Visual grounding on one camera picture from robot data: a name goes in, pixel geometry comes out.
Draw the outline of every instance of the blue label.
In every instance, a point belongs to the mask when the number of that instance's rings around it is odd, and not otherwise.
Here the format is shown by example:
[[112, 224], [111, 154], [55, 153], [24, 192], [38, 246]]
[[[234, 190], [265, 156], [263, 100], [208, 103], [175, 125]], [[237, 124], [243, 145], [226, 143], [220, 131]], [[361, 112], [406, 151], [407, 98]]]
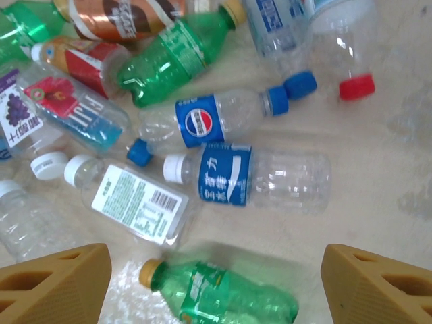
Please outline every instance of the blue label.
[[225, 140], [215, 96], [179, 100], [175, 113], [186, 147]]
[[225, 143], [206, 145], [198, 179], [201, 199], [246, 206], [251, 153], [250, 146]]

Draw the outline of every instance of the blue bottle cap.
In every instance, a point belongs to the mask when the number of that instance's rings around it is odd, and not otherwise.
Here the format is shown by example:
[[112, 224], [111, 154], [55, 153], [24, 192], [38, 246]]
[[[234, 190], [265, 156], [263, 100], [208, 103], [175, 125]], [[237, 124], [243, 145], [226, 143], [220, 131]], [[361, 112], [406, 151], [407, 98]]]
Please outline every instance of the blue bottle cap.
[[147, 143], [141, 139], [137, 139], [128, 152], [128, 159], [139, 167], [149, 164], [152, 157], [147, 150]]
[[290, 100], [302, 99], [318, 88], [317, 81], [311, 71], [303, 71], [286, 79], [283, 86]]
[[274, 88], [270, 88], [267, 92], [269, 93], [273, 116], [287, 113], [290, 106], [285, 88], [282, 86], [275, 86]]

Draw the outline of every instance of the water bottle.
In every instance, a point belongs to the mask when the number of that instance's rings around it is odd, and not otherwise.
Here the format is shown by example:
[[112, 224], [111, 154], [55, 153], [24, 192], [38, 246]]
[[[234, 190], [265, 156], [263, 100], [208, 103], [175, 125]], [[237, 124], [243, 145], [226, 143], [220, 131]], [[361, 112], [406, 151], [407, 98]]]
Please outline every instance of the water bottle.
[[81, 190], [87, 208], [166, 247], [178, 245], [186, 222], [198, 208], [198, 200], [163, 180], [111, 159], [77, 155], [66, 166], [64, 176], [67, 183]]
[[163, 176], [193, 187], [204, 201], [289, 213], [322, 213], [331, 189], [330, 160], [321, 153], [253, 150], [227, 143], [168, 155]]
[[49, 201], [12, 180], [0, 181], [0, 242], [17, 262], [88, 243]]
[[296, 100], [317, 89], [309, 70], [312, 34], [300, 0], [242, 0], [252, 38], [271, 71], [285, 80], [288, 98]]
[[378, 13], [374, 0], [315, 0], [321, 6], [311, 26], [317, 61], [329, 69], [344, 101], [375, 92], [371, 64], [376, 50]]
[[88, 149], [127, 158], [140, 167], [150, 161], [146, 143], [136, 138], [128, 114], [56, 67], [34, 62], [20, 74], [17, 85], [27, 106]]

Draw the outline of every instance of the white label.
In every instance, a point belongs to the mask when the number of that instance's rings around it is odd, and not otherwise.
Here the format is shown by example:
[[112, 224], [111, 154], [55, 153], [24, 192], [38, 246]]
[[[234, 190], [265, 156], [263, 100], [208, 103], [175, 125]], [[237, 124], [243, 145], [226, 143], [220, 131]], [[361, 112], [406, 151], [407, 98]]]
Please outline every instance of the white label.
[[43, 126], [43, 122], [21, 101], [15, 83], [17, 75], [18, 70], [14, 70], [0, 78], [0, 124], [9, 147]]
[[179, 210], [184, 210], [187, 202], [188, 197], [168, 191], [154, 180], [110, 165], [92, 208], [144, 239], [163, 244], [174, 217]]

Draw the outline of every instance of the floor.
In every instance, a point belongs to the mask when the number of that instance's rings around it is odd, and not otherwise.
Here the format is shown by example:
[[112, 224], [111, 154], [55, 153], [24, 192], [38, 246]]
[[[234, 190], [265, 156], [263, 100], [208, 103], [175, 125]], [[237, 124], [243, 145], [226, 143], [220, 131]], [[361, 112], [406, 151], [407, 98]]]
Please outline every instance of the floor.
[[[432, 80], [430, 0], [378, 0], [380, 47], [374, 63], [377, 92], [359, 103], [339, 103], [325, 85], [291, 111], [267, 121], [247, 140], [255, 147], [327, 153], [333, 167], [330, 204], [319, 216], [207, 204], [172, 260], [210, 259], [245, 276], [289, 289], [299, 300], [297, 324], [332, 323], [319, 269], [325, 247], [340, 243], [432, 269], [432, 162], [427, 146], [398, 140], [388, 121], [407, 110]], [[278, 83], [258, 64], [246, 26], [230, 35], [208, 73], [176, 97]], [[138, 126], [130, 98], [119, 101]], [[69, 154], [82, 152], [79, 146]], [[58, 180], [29, 190], [53, 200], [90, 240], [109, 244], [113, 280], [100, 323], [177, 323], [158, 294], [137, 282], [140, 265], [161, 251], [87, 210], [80, 193]], [[0, 265], [12, 259], [0, 250]]]

